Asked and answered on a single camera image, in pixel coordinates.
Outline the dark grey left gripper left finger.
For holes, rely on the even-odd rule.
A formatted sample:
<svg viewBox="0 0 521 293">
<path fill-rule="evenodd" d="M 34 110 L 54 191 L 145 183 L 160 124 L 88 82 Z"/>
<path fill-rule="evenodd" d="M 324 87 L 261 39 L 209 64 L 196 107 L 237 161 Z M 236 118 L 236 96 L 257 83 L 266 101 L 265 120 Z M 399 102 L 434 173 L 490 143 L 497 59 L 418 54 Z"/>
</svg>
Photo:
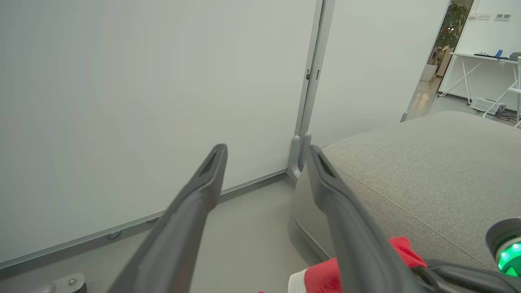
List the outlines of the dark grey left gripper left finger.
<svg viewBox="0 0 521 293">
<path fill-rule="evenodd" d="M 211 149 L 107 293 L 190 293 L 207 216 L 218 205 L 227 159 L 226 144 Z"/>
</svg>

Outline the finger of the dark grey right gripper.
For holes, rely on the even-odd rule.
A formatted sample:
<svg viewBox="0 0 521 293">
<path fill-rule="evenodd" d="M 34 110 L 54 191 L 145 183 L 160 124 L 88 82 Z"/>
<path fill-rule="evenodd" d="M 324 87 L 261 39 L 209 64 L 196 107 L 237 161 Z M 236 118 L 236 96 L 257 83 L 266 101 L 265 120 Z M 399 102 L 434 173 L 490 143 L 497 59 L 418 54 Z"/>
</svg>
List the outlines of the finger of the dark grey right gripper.
<svg viewBox="0 0 521 293">
<path fill-rule="evenodd" d="M 455 263 L 427 260 L 413 268 L 426 293 L 521 293 L 521 278 Z"/>
</svg>

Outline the grey fabric sofa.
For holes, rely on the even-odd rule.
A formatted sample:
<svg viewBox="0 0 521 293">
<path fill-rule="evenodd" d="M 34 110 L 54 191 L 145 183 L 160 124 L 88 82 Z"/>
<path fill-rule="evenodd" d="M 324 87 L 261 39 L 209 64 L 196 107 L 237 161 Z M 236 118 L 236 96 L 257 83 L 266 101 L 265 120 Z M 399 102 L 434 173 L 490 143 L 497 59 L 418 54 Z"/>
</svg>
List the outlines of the grey fabric sofa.
<svg viewBox="0 0 521 293">
<path fill-rule="evenodd" d="M 425 263 L 497 271 L 486 235 L 521 217 L 521 129 L 445 111 L 320 150 L 387 239 L 406 237 Z M 323 262 L 336 258 L 306 165 L 293 217 Z"/>
</svg>

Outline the green potted plant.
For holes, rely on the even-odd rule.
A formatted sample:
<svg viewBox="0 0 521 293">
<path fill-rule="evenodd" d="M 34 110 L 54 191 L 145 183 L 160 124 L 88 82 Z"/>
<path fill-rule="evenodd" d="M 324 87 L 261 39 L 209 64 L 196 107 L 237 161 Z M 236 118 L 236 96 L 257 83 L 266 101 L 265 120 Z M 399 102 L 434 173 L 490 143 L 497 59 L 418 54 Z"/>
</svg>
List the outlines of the green potted plant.
<svg viewBox="0 0 521 293">
<path fill-rule="evenodd" d="M 451 0 L 435 42 L 436 48 L 456 48 L 469 13 L 470 7 L 462 0 Z"/>
</svg>

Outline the grey partition post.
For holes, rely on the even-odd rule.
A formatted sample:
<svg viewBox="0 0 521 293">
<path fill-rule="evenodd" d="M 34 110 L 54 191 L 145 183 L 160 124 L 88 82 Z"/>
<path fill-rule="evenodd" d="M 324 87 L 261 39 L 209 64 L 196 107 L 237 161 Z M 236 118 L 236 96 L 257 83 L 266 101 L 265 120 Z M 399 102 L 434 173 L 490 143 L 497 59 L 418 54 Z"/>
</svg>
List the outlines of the grey partition post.
<svg viewBox="0 0 521 293">
<path fill-rule="evenodd" d="M 322 10 L 324 7 L 324 0 L 313 0 L 315 3 L 314 19 L 311 26 L 311 38 L 309 41 L 309 48 L 306 58 L 306 65 L 304 70 L 304 78 L 301 88 L 301 96 L 297 112 L 297 121 L 295 126 L 294 135 L 290 142 L 289 148 L 289 160 L 287 174 L 294 181 L 298 181 L 301 175 L 301 171 L 304 167 L 303 148 L 307 142 L 305 134 L 307 133 L 308 126 L 305 126 L 311 118 L 311 110 L 309 109 L 308 102 L 310 97 L 310 83 L 311 74 L 314 72 L 315 65 L 315 52 L 317 46 L 317 39 L 320 33 L 320 19 L 322 16 Z"/>
<path fill-rule="evenodd" d="M 316 102 L 316 96 L 318 91 L 318 86 L 320 84 L 320 76 L 322 72 L 322 67 L 324 64 L 324 58 L 326 55 L 328 39 L 331 31 L 331 26 L 333 24 L 333 15 L 335 9 L 336 0 L 324 0 L 324 7 L 322 10 L 322 16 L 320 19 L 320 32 L 317 39 L 317 46 L 315 52 L 315 65 L 314 72 L 311 74 L 311 83 L 310 83 L 310 97 L 308 102 L 309 109 L 311 110 L 311 116 L 313 114 L 314 105 Z M 303 148 L 303 158 L 304 164 L 306 160 L 306 148 L 311 144 L 312 134 L 310 130 L 311 118 L 309 122 L 305 124 L 308 126 L 307 133 L 305 134 L 305 138 L 307 138 L 307 142 Z"/>
</svg>

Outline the large white partition panel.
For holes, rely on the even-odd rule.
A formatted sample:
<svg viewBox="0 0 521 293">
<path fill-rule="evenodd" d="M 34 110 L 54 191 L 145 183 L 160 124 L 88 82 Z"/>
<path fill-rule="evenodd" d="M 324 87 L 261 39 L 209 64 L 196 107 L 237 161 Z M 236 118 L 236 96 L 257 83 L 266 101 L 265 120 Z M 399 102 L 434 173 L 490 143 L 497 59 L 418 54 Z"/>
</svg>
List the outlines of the large white partition panel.
<svg viewBox="0 0 521 293">
<path fill-rule="evenodd" d="M 0 0 L 0 269 L 288 168 L 319 0 Z"/>
</svg>

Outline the white plant pot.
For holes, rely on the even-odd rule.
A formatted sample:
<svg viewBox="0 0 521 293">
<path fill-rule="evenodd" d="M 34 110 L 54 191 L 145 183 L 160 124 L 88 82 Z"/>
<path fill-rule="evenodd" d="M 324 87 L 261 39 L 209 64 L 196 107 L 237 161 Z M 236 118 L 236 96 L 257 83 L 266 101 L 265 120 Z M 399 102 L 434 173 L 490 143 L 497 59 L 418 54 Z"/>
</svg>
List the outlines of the white plant pot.
<svg viewBox="0 0 521 293">
<path fill-rule="evenodd" d="M 432 64 L 427 63 L 423 69 L 422 75 L 420 77 L 420 81 L 429 82 L 435 76 L 437 70 L 438 70 L 438 65 L 432 65 Z"/>
</svg>

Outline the white folding table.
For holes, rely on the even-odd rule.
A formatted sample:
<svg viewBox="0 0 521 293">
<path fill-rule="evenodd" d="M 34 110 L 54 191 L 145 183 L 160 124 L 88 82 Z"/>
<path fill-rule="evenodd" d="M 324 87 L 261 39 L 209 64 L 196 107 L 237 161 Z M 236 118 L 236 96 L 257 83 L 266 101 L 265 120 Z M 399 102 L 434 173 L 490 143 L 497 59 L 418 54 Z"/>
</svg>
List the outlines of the white folding table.
<svg viewBox="0 0 521 293">
<path fill-rule="evenodd" d="M 469 55 L 469 54 L 463 54 L 463 53 L 460 53 L 460 52 L 451 52 L 450 55 L 451 56 L 456 56 L 458 59 L 461 60 L 462 69 L 463 69 L 463 76 L 456 83 L 454 83 L 452 86 L 450 86 L 449 89 L 447 89 L 446 91 L 444 91 L 441 94 L 439 94 L 438 95 L 439 98 L 448 96 L 449 92 L 452 91 L 452 89 L 454 89 L 454 87 L 456 87 L 460 83 L 464 82 L 466 93 L 467 93 L 467 98 L 466 98 L 467 102 L 466 102 L 466 104 L 468 106 L 470 106 L 471 100 L 474 98 L 473 94 L 472 94 L 472 91 L 471 91 L 470 75 L 473 72 L 475 72 L 476 69 L 484 61 L 492 61 L 492 62 L 500 63 L 500 64 L 503 64 L 503 65 L 504 64 L 512 65 L 513 66 L 514 82 L 509 87 L 511 87 L 516 82 L 515 72 L 516 72 L 516 69 L 517 69 L 517 61 L 512 61 L 512 60 L 510 60 L 508 58 L 503 59 L 502 57 L 501 57 L 501 59 L 496 59 L 496 58 L 494 58 L 493 56 L 490 56 L 490 55 L 480 55 L 480 54 Z"/>
</svg>

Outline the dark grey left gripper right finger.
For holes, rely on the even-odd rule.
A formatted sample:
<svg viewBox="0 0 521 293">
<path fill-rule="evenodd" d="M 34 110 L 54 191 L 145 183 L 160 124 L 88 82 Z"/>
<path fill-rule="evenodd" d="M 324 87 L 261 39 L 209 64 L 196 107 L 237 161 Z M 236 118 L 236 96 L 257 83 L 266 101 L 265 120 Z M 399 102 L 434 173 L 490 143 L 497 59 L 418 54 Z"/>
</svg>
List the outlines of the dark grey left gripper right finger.
<svg viewBox="0 0 521 293">
<path fill-rule="evenodd" d="M 316 145 L 306 168 L 316 206 L 326 215 L 344 293 L 425 293 L 381 229 Z"/>
</svg>

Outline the red clothing with white trim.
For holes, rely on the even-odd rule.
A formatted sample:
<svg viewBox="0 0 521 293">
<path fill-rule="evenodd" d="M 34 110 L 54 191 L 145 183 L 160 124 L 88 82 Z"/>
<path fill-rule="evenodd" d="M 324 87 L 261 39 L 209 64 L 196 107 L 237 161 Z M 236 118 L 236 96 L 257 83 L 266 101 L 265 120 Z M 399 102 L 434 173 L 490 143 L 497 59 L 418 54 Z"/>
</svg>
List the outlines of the red clothing with white trim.
<svg viewBox="0 0 521 293">
<path fill-rule="evenodd" d="M 412 249 L 409 239 L 394 237 L 388 241 L 409 268 L 427 267 L 425 261 Z M 337 258 L 292 274 L 288 281 L 288 293 L 344 293 Z"/>
</svg>

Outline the grey partition foot bar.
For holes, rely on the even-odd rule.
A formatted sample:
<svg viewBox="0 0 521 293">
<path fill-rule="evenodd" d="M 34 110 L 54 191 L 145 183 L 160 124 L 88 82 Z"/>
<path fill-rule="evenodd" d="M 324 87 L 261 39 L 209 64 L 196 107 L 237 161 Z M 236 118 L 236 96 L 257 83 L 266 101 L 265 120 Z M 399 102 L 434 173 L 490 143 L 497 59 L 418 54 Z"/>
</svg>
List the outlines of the grey partition foot bar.
<svg viewBox="0 0 521 293">
<path fill-rule="evenodd" d="M 83 273 L 74 273 L 33 288 L 28 293 L 88 293 Z"/>
</svg>

